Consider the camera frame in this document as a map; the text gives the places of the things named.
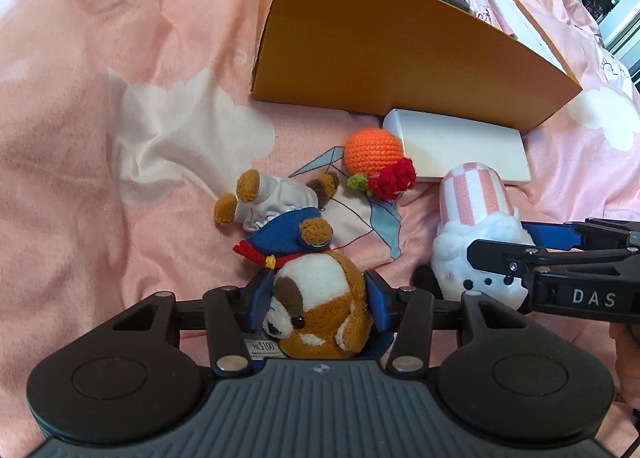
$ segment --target red scarf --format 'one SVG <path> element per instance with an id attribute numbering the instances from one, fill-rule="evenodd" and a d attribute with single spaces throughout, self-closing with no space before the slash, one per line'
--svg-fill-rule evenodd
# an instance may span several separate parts
<path id="1" fill-rule="evenodd" d="M 329 247 L 324 247 L 322 249 L 316 249 L 313 251 L 304 251 L 301 253 L 287 254 L 286 256 L 280 256 L 279 258 L 273 258 L 265 256 L 264 254 L 260 254 L 247 240 L 242 240 L 238 245 L 234 247 L 235 253 L 244 256 L 247 260 L 253 261 L 261 267 L 267 267 L 271 270 L 281 269 L 284 264 L 287 263 L 287 261 L 295 260 L 300 256 L 318 252 L 326 252 L 328 250 L 330 250 Z"/>

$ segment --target bolt head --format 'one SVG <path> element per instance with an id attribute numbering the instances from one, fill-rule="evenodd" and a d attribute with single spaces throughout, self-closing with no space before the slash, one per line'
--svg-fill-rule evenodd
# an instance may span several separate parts
<path id="1" fill-rule="evenodd" d="M 249 361 L 241 355 L 225 355 L 216 361 L 216 366 L 223 372 L 240 372 L 249 365 Z"/>
<path id="2" fill-rule="evenodd" d="M 402 355 L 396 357 L 391 365 L 398 372 L 412 373 L 420 370 L 424 366 L 424 362 L 422 362 L 422 359 L 412 355 Z"/>

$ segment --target crochet toy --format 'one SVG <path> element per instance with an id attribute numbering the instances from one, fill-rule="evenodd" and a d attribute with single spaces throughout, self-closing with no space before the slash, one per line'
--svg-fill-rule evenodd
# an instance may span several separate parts
<path id="1" fill-rule="evenodd" d="M 520 308 L 527 297 L 520 278 L 477 271 L 466 260 L 466 249 L 477 239 L 534 244 L 498 174 L 476 163 L 452 169 L 440 184 L 440 218 L 431 268 L 443 299 L 460 301 L 464 291 L 475 290 Z"/>
<path id="2" fill-rule="evenodd" d="M 393 201 L 415 183 L 414 163 L 400 141 L 386 130 L 366 128 L 344 145 L 344 164 L 351 174 L 347 186 L 379 200 Z"/>
<path id="3" fill-rule="evenodd" d="M 216 202 L 214 220 L 221 226 L 241 223 L 251 234 L 234 251 L 260 266 L 279 269 L 308 252 L 328 250 L 334 232 L 320 208 L 334 196 L 338 183 L 335 173 L 305 185 L 250 169 L 238 179 L 236 194 Z"/>
<path id="4" fill-rule="evenodd" d="M 364 348 L 372 326 L 362 273 L 335 251 L 284 264 L 262 323 L 294 359 L 352 357 Z"/>

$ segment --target plush dog nose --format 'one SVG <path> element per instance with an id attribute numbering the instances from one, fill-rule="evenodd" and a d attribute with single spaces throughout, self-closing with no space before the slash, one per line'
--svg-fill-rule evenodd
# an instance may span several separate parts
<path id="1" fill-rule="evenodd" d="M 267 323 L 267 331 L 271 335 L 282 335 L 282 332 L 278 330 L 276 327 L 274 327 L 273 324 L 271 323 Z"/>

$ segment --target green crocheted leaf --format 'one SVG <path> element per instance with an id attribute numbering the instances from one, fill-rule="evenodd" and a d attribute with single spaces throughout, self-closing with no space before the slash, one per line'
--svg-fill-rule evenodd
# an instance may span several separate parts
<path id="1" fill-rule="evenodd" d="M 355 189 L 356 191 L 362 191 L 363 193 L 366 193 L 367 196 L 371 196 L 371 192 L 369 191 L 369 179 L 362 173 L 356 173 L 349 177 L 347 179 L 347 187 Z"/>

